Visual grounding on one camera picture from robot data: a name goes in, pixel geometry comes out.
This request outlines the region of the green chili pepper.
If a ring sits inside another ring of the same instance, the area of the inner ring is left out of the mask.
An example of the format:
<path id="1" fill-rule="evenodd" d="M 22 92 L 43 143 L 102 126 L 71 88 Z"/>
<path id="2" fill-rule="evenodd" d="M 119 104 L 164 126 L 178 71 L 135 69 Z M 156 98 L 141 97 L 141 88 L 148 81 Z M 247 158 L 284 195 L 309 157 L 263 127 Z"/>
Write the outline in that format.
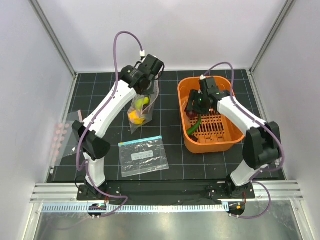
<path id="1" fill-rule="evenodd" d="M 197 131 L 197 129 L 200 127 L 200 125 L 202 124 L 202 118 L 201 115 L 199 114 L 197 117 L 197 122 L 195 123 L 195 125 L 191 126 L 187 131 L 187 135 L 190 136 L 192 135 L 194 132 Z"/>

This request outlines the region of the dark purple plum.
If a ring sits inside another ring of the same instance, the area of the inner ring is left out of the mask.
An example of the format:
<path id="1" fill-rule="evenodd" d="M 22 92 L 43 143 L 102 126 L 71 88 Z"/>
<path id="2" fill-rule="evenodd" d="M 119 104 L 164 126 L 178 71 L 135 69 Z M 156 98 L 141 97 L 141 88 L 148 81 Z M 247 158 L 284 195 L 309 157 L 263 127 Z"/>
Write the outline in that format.
<path id="1" fill-rule="evenodd" d="M 196 118 L 198 116 L 198 114 L 196 112 L 194 112 L 193 110 L 191 111 L 186 111 L 186 115 L 189 119 L 193 119 Z"/>

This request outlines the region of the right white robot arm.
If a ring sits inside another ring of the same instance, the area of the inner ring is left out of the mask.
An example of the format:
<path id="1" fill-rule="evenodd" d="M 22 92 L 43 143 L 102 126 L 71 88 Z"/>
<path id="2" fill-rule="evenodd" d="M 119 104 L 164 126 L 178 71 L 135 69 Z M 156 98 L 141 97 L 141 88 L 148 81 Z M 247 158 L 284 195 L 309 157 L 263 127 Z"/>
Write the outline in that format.
<path id="1" fill-rule="evenodd" d="M 188 117 L 207 115 L 211 110 L 230 120 L 245 136 L 240 165 L 226 177 L 224 191 L 237 198 L 249 183 L 268 166 L 280 159 L 280 128 L 266 122 L 242 106 L 229 90 L 220 90 L 214 77 L 200 76 L 199 89 L 189 93 L 185 113 Z"/>

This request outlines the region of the orange plastic basket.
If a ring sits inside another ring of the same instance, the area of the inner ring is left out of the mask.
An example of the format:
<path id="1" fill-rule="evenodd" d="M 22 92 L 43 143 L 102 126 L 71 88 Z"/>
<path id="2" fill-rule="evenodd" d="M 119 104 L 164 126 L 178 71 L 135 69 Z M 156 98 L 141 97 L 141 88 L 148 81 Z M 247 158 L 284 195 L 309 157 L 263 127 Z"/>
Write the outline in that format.
<path id="1" fill-rule="evenodd" d="M 199 79 L 199 77 L 187 77 L 181 80 L 177 87 L 185 147 L 194 154 L 225 152 L 240 143 L 245 136 L 229 119 L 214 110 L 201 116 L 201 125 L 192 134 L 198 138 L 198 142 L 190 139 L 191 135 L 187 135 L 187 130 L 198 121 L 198 117 L 188 118 L 185 109 L 190 90 L 200 89 Z"/>

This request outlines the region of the yellow bell pepper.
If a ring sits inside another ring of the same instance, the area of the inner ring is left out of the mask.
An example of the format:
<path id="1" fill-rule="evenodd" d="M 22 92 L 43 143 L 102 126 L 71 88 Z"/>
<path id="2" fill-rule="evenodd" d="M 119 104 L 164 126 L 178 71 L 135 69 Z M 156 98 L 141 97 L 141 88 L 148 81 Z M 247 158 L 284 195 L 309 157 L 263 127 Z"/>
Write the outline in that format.
<path id="1" fill-rule="evenodd" d="M 145 121 L 144 116 L 139 115 L 139 112 L 137 112 L 136 110 L 133 110 L 132 112 L 128 113 L 128 119 L 129 119 L 130 123 L 132 123 L 134 125 L 141 125 Z"/>

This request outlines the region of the pink zip top bag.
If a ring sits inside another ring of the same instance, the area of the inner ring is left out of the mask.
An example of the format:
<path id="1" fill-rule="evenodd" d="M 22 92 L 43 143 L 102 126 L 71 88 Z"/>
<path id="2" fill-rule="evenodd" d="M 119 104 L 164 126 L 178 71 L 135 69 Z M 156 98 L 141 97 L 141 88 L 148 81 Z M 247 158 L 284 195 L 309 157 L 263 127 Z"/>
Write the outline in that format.
<path id="1" fill-rule="evenodd" d="M 131 134 L 153 119 L 153 111 L 159 94 L 159 81 L 156 80 L 151 94 L 137 95 L 133 98 L 131 106 L 127 111 Z"/>

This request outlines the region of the green apple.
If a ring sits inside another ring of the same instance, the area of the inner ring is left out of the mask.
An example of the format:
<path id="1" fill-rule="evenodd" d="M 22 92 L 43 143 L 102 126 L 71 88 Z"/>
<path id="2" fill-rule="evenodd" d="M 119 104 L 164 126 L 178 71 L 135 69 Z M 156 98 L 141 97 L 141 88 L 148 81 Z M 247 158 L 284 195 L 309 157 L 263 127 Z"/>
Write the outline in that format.
<path id="1" fill-rule="evenodd" d="M 144 106 L 148 106 L 150 103 L 150 99 L 149 97 L 141 97 L 141 98 L 138 98 L 136 101 L 135 101 L 135 107 L 139 110 L 143 109 Z"/>

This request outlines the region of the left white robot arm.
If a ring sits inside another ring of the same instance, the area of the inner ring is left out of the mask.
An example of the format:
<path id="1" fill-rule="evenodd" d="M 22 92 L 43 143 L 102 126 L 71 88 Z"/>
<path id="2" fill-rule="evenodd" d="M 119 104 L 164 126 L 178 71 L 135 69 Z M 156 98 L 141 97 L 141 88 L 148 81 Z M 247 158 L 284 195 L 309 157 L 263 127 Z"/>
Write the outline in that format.
<path id="1" fill-rule="evenodd" d="M 76 120 L 72 124 L 77 139 L 76 168 L 85 170 L 88 194 L 94 200 L 106 195 L 104 161 L 111 148 L 105 139 L 108 128 L 126 104 L 138 95 L 151 93 L 164 67 L 163 61 L 148 54 L 137 66 L 127 65 L 116 71 L 114 85 L 98 107 L 82 122 Z"/>

